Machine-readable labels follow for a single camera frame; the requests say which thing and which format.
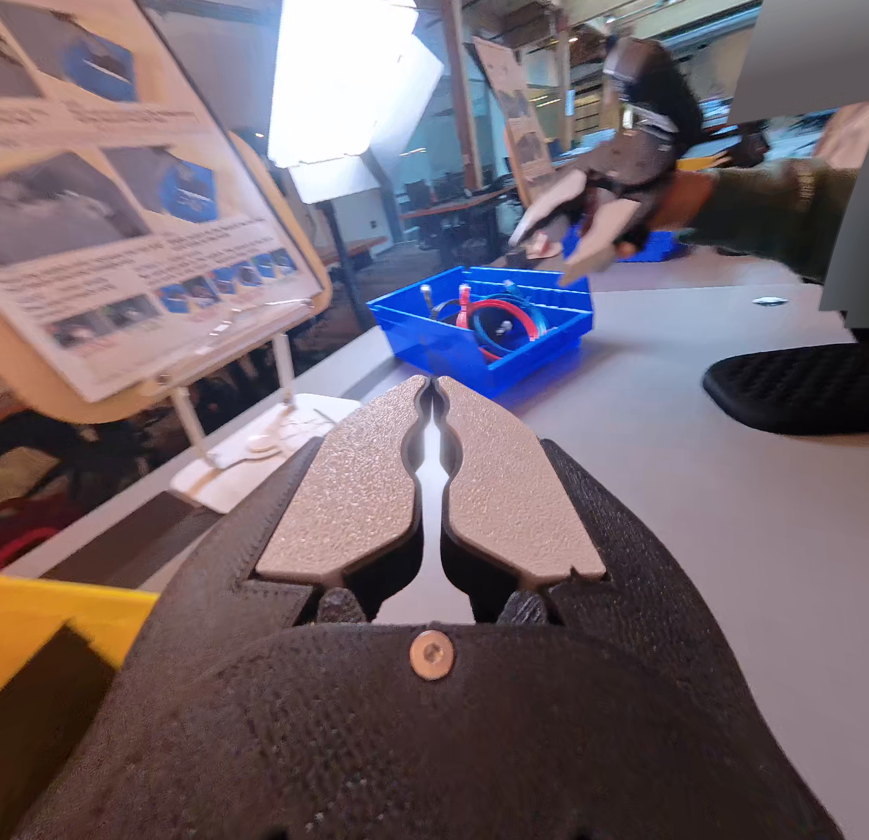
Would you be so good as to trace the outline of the white light panel on stand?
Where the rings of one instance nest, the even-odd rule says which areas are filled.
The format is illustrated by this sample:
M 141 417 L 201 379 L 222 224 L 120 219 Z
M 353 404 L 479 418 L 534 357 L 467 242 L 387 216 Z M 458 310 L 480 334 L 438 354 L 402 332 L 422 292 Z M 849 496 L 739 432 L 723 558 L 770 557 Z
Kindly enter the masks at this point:
M 267 155 L 325 217 L 363 332 L 374 319 L 334 201 L 376 191 L 397 237 L 401 155 L 443 73 L 419 13 L 414 0 L 282 0 Z

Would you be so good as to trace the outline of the person's right hand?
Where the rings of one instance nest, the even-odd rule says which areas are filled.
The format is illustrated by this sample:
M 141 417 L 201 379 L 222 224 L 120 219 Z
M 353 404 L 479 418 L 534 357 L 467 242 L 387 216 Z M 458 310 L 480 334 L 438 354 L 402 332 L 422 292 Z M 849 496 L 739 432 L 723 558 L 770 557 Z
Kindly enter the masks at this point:
M 709 200 L 717 180 L 717 173 L 712 170 L 677 169 L 648 220 L 648 229 L 675 233 L 689 228 Z

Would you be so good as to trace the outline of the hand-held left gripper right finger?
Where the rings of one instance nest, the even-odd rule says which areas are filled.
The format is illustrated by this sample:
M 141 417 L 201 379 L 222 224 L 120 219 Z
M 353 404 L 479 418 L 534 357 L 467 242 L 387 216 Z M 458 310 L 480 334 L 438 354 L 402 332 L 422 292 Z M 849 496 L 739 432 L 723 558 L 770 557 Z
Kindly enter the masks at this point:
M 447 488 L 457 543 L 521 585 L 602 580 L 602 557 L 537 435 L 453 378 L 437 378 L 436 389 L 458 449 Z

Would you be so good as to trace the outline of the cardboard poster board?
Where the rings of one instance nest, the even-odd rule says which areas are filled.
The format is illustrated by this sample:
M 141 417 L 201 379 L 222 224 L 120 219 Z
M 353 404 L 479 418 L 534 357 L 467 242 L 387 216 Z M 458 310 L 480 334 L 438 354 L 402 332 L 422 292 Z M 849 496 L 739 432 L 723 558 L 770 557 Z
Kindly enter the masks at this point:
M 511 49 L 477 36 L 472 38 L 472 45 L 500 103 L 510 167 L 523 203 L 529 204 L 543 192 L 556 172 L 546 135 L 530 100 L 526 76 Z

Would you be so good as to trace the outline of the blue plastic bin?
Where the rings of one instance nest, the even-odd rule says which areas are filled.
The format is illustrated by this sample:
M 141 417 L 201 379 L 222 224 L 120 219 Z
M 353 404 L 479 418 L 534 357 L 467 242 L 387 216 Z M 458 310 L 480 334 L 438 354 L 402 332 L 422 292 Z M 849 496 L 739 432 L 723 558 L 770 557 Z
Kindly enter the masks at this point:
M 562 254 L 567 256 L 579 245 L 581 227 L 572 226 L 561 241 Z M 677 258 L 690 251 L 690 247 L 681 242 L 675 234 L 657 231 L 649 234 L 644 247 L 629 257 L 620 256 L 618 262 L 658 263 Z
M 593 327 L 588 280 L 559 272 L 455 267 L 368 303 L 395 356 L 486 396 L 576 353 Z

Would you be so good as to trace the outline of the instruction sign on white stand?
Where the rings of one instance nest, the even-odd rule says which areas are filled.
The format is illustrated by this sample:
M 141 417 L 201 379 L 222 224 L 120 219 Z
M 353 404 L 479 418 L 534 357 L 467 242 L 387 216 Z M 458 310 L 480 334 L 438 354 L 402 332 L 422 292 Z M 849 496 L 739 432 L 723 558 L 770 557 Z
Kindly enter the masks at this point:
M 169 398 L 226 514 L 357 404 L 296 397 L 331 285 L 136 0 L 1 0 L 2 385 L 74 425 Z

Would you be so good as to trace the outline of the person's right forearm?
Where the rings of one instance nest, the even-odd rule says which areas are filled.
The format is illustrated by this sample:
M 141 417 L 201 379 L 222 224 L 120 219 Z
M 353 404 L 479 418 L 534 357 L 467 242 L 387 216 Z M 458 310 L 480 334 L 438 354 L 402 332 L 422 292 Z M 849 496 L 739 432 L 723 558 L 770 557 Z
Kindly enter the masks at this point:
M 823 285 L 859 172 L 817 159 L 705 171 L 711 193 L 679 237 L 769 259 Z

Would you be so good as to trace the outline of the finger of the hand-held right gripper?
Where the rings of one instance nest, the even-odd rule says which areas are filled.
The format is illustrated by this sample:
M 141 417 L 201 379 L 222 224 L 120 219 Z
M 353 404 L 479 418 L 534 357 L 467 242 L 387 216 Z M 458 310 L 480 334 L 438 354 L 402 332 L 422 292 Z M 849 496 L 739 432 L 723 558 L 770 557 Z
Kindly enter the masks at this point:
M 576 235 L 561 245 L 559 286 L 568 288 L 617 259 L 618 245 L 641 216 L 640 202 L 628 198 L 601 201 L 595 206 L 591 223 L 578 226 Z
M 537 234 L 560 243 L 583 219 L 588 205 L 588 176 L 581 169 L 564 172 L 527 207 L 509 238 L 517 248 Z

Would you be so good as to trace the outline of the black bin divider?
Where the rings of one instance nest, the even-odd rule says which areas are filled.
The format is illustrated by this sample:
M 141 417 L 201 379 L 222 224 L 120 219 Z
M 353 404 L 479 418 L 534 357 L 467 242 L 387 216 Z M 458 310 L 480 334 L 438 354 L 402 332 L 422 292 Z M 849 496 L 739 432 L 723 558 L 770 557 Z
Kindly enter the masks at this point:
M 1 691 L 1 837 L 56 779 L 99 712 L 115 669 L 62 625 Z

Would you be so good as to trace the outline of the yellow plastic bin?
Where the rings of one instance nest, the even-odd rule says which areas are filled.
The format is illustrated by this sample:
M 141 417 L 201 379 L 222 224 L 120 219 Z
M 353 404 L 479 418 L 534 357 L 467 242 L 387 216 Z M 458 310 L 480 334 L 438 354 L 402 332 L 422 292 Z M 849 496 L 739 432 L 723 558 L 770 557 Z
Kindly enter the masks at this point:
M 118 670 L 158 593 L 47 579 L 1 578 L 1 685 L 61 628 L 81 637 Z

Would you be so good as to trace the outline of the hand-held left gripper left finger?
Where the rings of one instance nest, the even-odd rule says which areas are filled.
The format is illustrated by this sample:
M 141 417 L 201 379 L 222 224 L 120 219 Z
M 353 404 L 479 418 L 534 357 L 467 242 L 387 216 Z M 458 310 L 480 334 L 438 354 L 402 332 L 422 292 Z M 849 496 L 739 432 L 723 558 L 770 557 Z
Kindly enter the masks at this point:
M 414 375 L 355 409 L 323 440 L 256 564 L 282 583 L 344 583 L 415 529 L 418 431 L 428 379 Z

